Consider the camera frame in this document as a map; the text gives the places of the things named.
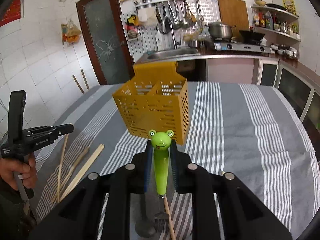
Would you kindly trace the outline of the person's left hand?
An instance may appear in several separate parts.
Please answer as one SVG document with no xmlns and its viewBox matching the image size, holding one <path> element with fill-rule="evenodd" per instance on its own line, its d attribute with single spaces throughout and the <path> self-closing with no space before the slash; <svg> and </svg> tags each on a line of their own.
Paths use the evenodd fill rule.
<svg viewBox="0 0 320 240">
<path fill-rule="evenodd" d="M 14 178 L 14 172 L 22 174 L 22 182 L 26 188 L 33 189 L 37 182 L 34 154 L 29 154 L 27 163 L 16 159 L 1 159 L 1 178 L 17 191 L 18 187 Z"/>
</svg>

